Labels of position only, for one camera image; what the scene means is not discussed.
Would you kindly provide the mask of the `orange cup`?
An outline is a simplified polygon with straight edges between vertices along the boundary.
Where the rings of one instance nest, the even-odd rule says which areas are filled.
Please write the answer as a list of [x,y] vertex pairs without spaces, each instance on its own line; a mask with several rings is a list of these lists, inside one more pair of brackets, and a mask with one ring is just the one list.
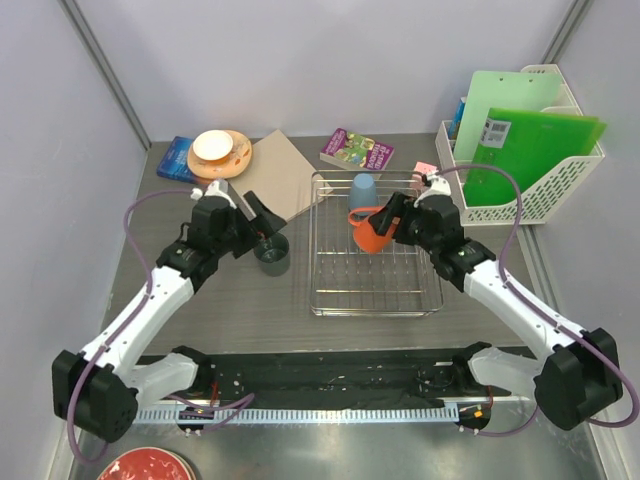
[[377,214],[381,206],[355,208],[349,212],[348,222],[354,227],[352,237],[357,246],[368,254],[380,253],[392,242],[393,234],[398,225],[394,219],[385,235],[378,235],[369,222],[371,215]]

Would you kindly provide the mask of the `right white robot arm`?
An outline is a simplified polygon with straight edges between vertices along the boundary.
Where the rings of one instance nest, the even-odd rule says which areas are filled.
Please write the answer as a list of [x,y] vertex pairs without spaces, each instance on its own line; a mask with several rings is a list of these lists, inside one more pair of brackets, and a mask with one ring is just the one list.
[[362,248],[395,242],[426,251],[441,279],[487,307],[531,351],[522,357],[482,342],[466,348],[451,371],[460,393],[487,385],[533,398],[556,427],[571,430],[626,392],[614,338],[567,320],[517,282],[491,250],[465,235],[450,197],[396,192],[360,227]]

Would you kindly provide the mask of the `grey mug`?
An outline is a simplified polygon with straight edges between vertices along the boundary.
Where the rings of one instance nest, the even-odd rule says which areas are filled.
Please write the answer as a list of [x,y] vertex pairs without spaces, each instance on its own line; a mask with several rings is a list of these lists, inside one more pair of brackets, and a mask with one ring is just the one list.
[[253,253],[260,270],[268,276],[281,276],[290,268],[290,244],[281,233],[261,241]]

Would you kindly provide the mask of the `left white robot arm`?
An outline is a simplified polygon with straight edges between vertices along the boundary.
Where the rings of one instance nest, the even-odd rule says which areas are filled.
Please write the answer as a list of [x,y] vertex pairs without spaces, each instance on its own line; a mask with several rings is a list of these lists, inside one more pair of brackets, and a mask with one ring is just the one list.
[[287,224],[252,191],[234,199],[218,182],[195,189],[191,219],[167,246],[127,307],[80,352],[52,363],[53,409],[68,426],[113,443],[139,409],[174,392],[205,397],[213,385],[206,356],[184,346],[135,366],[164,324],[214,275],[221,258],[239,258]]

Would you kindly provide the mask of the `beige bird plate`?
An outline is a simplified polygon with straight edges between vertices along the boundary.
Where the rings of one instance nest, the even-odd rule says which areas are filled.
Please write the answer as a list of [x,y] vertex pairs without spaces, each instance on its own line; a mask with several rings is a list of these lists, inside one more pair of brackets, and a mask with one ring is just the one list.
[[229,179],[243,173],[252,159],[251,141],[242,133],[234,130],[227,131],[234,140],[230,155],[221,161],[206,162],[199,159],[193,151],[192,144],[187,154],[189,170],[202,180]]

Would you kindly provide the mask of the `orange white bowl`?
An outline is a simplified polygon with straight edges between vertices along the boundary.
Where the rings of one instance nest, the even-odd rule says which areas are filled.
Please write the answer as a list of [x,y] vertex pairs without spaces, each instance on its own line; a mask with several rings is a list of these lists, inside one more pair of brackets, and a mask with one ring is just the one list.
[[206,162],[226,159],[234,145],[232,136],[225,130],[209,130],[198,135],[193,144],[194,154]]

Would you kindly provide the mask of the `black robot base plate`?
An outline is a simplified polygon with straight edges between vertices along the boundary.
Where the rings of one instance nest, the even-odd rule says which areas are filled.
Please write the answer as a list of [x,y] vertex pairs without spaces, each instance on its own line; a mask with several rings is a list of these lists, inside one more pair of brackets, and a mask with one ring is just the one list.
[[439,407],[446,398],[510,392],[482,386],[453,364],[457,349],[217,354],[212,373],[178,396],[229,404],[248,394],[256,409],[373,410]]

